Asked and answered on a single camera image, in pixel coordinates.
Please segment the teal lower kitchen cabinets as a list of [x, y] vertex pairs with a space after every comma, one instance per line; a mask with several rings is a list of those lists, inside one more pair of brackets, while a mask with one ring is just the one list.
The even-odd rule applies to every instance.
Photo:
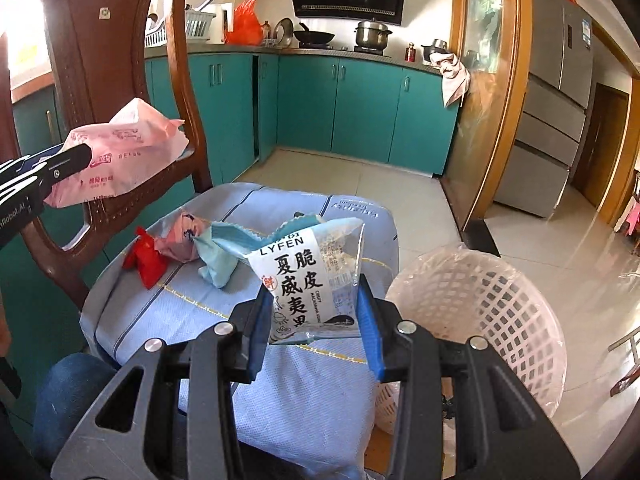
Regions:
[[[337, 53], [275, 54], [250, 51], [190, 53], [191, 82], [206, 133], [214, 184], [232, 182], [274, 147], [380, 162], [438, 177], [445, 168], [459, 102], [442, 104], [442, 76], [386, 62], [344, 58]], [[145, 61], [152, 105], [178, 118], [167, 56]], [[363, 177], [358, 191], [384, 191], [400, 200], [411, 220], [399, 247], [412, 252], [459, 240], [456, 222], [436, 181], [439, 198], [417, 184], [374, 184]], [[136, 226], [150, 226], [194, 196], [191, 178], [174, 185], [146, 207], [82, 271], [90, 285], [107, 263], [134, 237]], [[17, 402], [18, 429], [32, 423], [35, 395], [43, 376], [62, 356], [82, 346], [73, 301], [36, 265], [18, 234], [1, 251], [1, 292], [14, 336], [12, 362], [23, 379]]]

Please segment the pink hanging towel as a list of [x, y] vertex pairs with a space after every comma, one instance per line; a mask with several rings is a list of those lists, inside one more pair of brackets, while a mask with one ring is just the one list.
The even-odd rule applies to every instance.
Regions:
[[442, 76], [442, 102], [446, 107], [463, 102], [469, 91], [471, 75], [454, 53], [432, 53], [431, 64]]

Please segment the red crumpled wrapper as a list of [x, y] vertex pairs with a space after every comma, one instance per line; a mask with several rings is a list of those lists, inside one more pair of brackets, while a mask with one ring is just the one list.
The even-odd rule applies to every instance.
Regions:
[[125, 270], [136, 270], [142, 285], [153, 288], [166, 273], [169, 259], [155, 248], [155, 240], [141, 226], [136, 229], [136, 239], [122, 263]]

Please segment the steel cooking pot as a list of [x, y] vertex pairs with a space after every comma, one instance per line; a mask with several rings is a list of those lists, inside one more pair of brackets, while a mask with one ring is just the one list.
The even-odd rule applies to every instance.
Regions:
[[388, 46], [388, 37], [392, 33], [382, 22], [375, 20], [359, 22], [355, 28], [355, 50], [382, 54]]

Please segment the pink crumpled wrapper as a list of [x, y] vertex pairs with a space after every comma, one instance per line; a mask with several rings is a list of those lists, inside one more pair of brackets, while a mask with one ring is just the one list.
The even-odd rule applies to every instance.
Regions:
[[210, 222], [180, 210], [174, 220], [163, 222], [163, 234], [154, 238], [154, 248], [161, 255], [181, 263], [198, 260], [194, 238], [205, 233]]

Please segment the white plastic mesh basket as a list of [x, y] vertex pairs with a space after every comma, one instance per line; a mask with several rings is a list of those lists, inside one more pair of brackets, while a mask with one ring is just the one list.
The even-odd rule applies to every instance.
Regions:
[[486, 338], [547, 416], [558, 409], [567, 371], [560, 322], [537, 287], [503, 258], [438, 248], [400, 271], [386, 300], [436, 338]]

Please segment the brown wooden room door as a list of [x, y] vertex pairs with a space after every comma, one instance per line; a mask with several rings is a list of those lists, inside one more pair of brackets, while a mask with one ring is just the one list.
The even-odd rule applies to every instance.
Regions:
[[628, 100], [627, 93], [600, 82], [596, 84], [586, 140], [573, 180], [574, 188], [596, 208], [608, 188], [623, 141]]

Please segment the red thermos bottle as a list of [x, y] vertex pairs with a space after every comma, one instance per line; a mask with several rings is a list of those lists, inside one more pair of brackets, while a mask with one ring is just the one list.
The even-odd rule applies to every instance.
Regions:
[[405, 61], [414, 63], [416, 62], [416, 46], [413, 42], [410, 42], [405, 50]]

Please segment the black wok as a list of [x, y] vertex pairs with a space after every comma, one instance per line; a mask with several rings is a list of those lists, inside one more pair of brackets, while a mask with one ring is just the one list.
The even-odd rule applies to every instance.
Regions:
[[299, 26], [300, 29], [294, 30], [294, 37], [302, 46], [324, 47], [335, 37], [335, 35], [330, 32], [316, 32], [315, 30], [310, 30], [304, 23], [300, 23]]

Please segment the pink tissue pack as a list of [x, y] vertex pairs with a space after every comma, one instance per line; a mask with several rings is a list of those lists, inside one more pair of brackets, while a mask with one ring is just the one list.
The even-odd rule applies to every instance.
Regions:
[[53, 185], [46, 203], [65, 208], [131, 192], [182, 155], [189, 145], [183, 124], [134, 98], [106, 124], [73, 129], [63, 148], [88, 145], [90, 164]]

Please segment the white dish rack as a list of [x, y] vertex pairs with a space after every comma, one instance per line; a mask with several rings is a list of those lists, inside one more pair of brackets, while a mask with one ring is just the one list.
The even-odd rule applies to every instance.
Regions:
[[[204, 44], [209, 40], [209, 29], [215, 13], [195, 11], [193, 9], [184, 12], [184, 24], [186, 25], [186, 42], [188, 44]], [[146, 48], [160, 47], [167, 42], [166, 20], [162, 18], [149, 28], [144, 37]]]

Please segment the orange plastic bag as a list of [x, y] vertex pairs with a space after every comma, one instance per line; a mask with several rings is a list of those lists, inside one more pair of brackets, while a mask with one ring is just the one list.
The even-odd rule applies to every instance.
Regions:
[[226, 44], [257, 47], [264, 41], [262, 24], [255, 13], [256, 0], [243, 0], [233, 11], [233, 29], [224, 35]]

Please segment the white snack packet black lettering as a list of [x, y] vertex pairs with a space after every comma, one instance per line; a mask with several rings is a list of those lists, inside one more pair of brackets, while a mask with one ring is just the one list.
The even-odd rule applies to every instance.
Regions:
[[250, 267], [272, 297], [272, 344], [355, 338], [362, 220], [321, 222], [254, 250]]

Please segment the dark wooden chair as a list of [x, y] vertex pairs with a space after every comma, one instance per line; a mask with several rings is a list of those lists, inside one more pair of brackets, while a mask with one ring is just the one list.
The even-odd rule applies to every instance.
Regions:
[[[41, 1], [54, 83], [67, 127], [107, 122], [131, 99], [148, 98], [143, 39], [151, 0]], [[89, 293], [82, 269], [146, 206], [185, 178], [192, 179], [198, 193], [213, 186], [190, 77], [185, 6], [184, 0], [171, 0], [166, 23], [171, 88], [189, 141], [184, 155], [132, 192], [85, 205], [85, 223], [65, 246], [58, 246], [39, 220], [22, 231], [40, 270], [78, 308]]]

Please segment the wooden glass sliding door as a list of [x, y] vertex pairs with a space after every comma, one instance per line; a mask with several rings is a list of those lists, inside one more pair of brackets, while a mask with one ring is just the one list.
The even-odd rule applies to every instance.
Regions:
[[452, 0], [450, 48], [471, 75], [442, 175], [461, 232], [485, 218], [523, 111], [533, 0]]

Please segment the steel pot lid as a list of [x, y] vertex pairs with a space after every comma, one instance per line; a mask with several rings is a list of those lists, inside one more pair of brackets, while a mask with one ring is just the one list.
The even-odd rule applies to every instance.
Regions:
[[287, 49], [294, 39], [294, 24], [290, 18], [282, 18], [273, 27], [273, 44], [277, 49]]

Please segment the black kettle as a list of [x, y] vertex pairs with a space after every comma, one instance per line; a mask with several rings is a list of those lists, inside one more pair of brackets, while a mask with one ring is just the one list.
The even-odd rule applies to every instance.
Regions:
[[434, 53], [447, 54], [449, 52], [448, 44], [446, 43], [445, 40], [441, 40], [441, 39], [434, 39], [430, 44], [424, 44], [422, 46], [422, 50], [423, 50], [423, 62], [426, 64], [431, 62], [432, 54]]

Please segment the blue jeans knee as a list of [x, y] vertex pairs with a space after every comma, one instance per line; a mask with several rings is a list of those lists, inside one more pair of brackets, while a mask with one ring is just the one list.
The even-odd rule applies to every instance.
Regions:
[[38, 394], [32, 454], [50, 471], [67, 439], [116, 374], [95, 356], [74, 353], [50, 369]]

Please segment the light blue face mask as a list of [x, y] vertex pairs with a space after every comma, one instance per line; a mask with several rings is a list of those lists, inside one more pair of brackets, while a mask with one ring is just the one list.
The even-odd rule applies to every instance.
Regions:
[[191, 237], [198, 258], [203, 263], [198, 269], [198, 275], [208, 284], [224, 288], [238, 263], [247, 263], [251, 252], [322, 222], [323, 219], [318, 214], [298, 214], [269, 235], [258, 234], [234, 223], [213, 222], [202, 234]]

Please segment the silver refrigerator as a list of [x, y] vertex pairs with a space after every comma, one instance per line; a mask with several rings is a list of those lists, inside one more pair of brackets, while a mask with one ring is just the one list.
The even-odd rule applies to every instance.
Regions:
[[533, 0], [526, 96], [497, 203], [552, 216], [584, 131], [592, 62], [591, 16], [570, 0]]

